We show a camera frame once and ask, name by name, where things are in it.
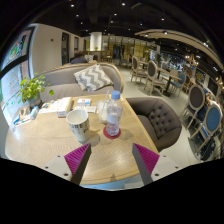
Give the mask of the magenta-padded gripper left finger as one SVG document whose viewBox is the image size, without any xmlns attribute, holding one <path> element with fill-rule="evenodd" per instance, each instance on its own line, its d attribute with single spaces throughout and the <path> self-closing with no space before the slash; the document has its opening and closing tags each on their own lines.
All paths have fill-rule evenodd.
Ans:
<svg viewBox="0 0 224 224">
<path fill-rule="evenodd" d="M 91 144 L 83 145 L 66 155 L 56 155 L 43 169 L 76 185 L 79 185 L 91 155 Z"/>
</svg>

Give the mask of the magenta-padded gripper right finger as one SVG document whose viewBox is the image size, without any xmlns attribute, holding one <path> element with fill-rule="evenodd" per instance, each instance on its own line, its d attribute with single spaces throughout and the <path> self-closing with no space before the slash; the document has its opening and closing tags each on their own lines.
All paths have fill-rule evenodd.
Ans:
<svg viewBox="0 0 224 224">
<path fill-rule="evenodd" d="M 181 167 L 167 155 L 158 155 L 136 143 L 132 146 L 132 154 L 144 185 L 181 170 Z"/>
</svg>

